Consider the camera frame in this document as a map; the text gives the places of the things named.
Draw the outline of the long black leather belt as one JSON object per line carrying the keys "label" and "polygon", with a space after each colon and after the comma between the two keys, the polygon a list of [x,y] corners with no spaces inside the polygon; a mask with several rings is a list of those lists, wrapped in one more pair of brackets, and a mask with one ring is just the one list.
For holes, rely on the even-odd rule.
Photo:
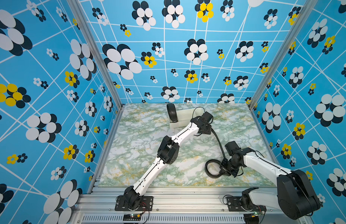
{"label": "long black leather belt", "polygon": [[166,105],[166,108],[167,108],[167,113],[171,122],[172,123],[178,122],[178,116],[177,116],[175,105],[173,103],[169,103]]}

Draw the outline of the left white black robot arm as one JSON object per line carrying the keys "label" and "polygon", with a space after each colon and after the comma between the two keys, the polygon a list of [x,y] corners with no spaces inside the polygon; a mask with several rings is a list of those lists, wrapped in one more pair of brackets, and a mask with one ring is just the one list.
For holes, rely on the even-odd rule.
{"label": "left white black robot arm", "polygon": [[161,171],[176,161],[183,141],[197,134],[211,134],[213,118],[212,114],[205,112],[201,116],[192,118],[189,124],[177,134],[163,138],[157,151],[157,157],[150,168],[135,184],[126,188],[124,191],[123,197],[129,209],[135,210],[139,207],[151,183]]}

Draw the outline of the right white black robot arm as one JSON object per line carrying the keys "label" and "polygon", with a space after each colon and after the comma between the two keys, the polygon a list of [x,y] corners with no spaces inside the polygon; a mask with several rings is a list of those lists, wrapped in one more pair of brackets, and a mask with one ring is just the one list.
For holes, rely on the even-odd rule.
{"label": "right white black robot arm", "polygon": [[242,192],[241,206],[250,211],[256,206],[266,206],[281,210],[287,217],[297,220],[303,216],[311,216],[321,208],[321,203],[307,174],[299,169],[290,170],[281,167],[249,147],[240,148],[231,141],[225,145],[229,160],[223,159],[221,174],[238,176],[241,168],[251,168],[275,186],[276,192],[263,191],[252,187]]}

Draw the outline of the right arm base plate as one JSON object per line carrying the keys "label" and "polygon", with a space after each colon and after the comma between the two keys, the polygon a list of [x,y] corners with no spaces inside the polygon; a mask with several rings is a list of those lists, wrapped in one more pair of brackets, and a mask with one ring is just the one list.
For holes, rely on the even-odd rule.
{"label": "right arm base plate", "polygon": [[254,205],[247,202],[242,197],[235,197],[232,195],[225,195],[223,203],[228,207],[230,212],[256,212],[264,214],[267,209],[262,205]]}

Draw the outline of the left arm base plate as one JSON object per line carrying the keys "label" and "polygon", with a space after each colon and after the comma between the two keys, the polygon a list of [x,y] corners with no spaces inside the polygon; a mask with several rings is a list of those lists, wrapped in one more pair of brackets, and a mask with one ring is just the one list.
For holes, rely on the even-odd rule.
{"label": "left arm base plate", "polygon": [[123,195],[116,197],[115,211],[152,211],[153,196],[138,197],[134,202],[127,202]]}

